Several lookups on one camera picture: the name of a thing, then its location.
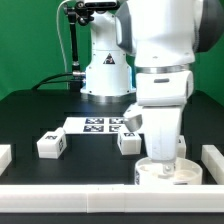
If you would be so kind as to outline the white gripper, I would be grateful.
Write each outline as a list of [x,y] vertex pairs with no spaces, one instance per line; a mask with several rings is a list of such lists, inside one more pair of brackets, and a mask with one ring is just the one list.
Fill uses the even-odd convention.
[[136,84],[147,155],[153,162],[163,163],[160,176],[171,177],[175,171],[182,111],[194,89],[193,74],[189,70],[138,73]]

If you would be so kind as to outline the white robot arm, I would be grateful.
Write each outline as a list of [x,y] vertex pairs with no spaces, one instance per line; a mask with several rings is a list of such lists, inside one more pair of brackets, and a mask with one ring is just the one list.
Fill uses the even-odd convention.
[[84,0],[93,11],[92,60],[81,92],[95,99],[127,94],[125,56],[135,58],[136,102],[125,125],[142,129],[147,156],[162,175],[174,174],[182,111],[194,83],[195,54],[209,51],[224,34],[220,0],[127,0],[111,14],[107,3]]

